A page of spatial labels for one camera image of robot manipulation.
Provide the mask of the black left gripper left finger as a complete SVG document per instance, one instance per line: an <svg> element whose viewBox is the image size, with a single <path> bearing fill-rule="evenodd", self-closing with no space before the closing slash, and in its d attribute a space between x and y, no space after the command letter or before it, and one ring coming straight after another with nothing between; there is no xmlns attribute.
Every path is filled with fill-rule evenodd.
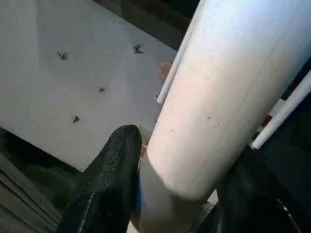
<svg viewBox="0 0 311 233"><path fill-rule="evenodd" d="M135 206L142 138L118 127L76 184L58 233L125 233Z"/></svg>

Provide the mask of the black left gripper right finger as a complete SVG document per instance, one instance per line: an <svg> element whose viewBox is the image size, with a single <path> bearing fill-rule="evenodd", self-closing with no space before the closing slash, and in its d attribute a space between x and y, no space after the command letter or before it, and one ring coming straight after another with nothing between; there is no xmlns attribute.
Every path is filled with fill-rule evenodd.
<svg viewBox="0 0 311 233"><path fill-rule="evenodd" d="M216 185L198 233L309 233L311 220L279 178L246 148Z"/></svg>

